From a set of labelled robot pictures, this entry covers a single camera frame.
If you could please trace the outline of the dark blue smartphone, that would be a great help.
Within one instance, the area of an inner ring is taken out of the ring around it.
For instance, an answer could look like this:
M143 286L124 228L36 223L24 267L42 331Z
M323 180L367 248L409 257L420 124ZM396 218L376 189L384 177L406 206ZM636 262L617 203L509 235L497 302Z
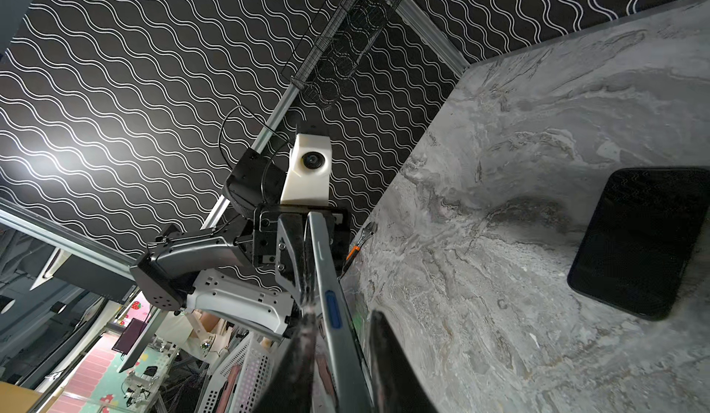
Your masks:
M362 350L352 329L351 315L342 287L338 281L327 219L319 211L311 211L307 218L314 258L315 277L324 318L325 337L330 369L335 384L340 412L370 412L372 400L365 376Z

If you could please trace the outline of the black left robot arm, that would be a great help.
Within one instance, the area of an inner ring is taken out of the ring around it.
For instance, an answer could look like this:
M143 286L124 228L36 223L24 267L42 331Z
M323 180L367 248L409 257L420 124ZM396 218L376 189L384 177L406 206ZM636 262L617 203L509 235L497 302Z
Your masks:
M220 228L188 234L170 226L131 266L141 291L162 311L206 311L275 340L292 336L313 308L327 338L344 337L349 313L338 274L349 215L327 207L332 165L329 139L299 135L277 204Z

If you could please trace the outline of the white smartphone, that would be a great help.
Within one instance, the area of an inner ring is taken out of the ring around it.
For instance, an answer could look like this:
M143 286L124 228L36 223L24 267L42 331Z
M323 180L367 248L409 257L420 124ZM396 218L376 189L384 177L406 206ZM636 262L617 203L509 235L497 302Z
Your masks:
M666 318L708 210L705 167L617 170L597 202L568 286L641 319Z

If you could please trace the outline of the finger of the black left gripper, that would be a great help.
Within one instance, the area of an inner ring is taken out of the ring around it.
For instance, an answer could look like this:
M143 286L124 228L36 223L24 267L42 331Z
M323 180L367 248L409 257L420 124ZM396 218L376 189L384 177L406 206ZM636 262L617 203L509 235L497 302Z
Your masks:
M277 219L277 283L300 308L308 304L310 290L304 228L299 213L281 213Z

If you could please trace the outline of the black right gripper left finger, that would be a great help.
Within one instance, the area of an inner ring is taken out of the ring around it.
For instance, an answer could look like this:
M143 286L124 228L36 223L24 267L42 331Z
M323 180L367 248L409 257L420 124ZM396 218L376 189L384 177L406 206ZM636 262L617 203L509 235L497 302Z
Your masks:
M307 311L253 412L311 411L316 339L316 315Z

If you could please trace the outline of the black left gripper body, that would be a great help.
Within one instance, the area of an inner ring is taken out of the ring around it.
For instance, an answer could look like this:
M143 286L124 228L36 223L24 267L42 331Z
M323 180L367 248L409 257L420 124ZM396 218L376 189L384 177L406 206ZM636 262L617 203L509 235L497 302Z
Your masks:
M349 254L351 213L340 207L302 207L260 204L253 211L253 265L266 267L277 263L279 245L288 240L305 241L308 214L321 213L327 222L327 235L335 269L341 272Z

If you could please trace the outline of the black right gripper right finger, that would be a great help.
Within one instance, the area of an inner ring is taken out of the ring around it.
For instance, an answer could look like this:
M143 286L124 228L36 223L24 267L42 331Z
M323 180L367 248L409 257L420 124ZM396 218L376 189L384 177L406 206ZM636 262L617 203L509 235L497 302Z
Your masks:
M436 412L381 311L371 314L369 348L376 412Z

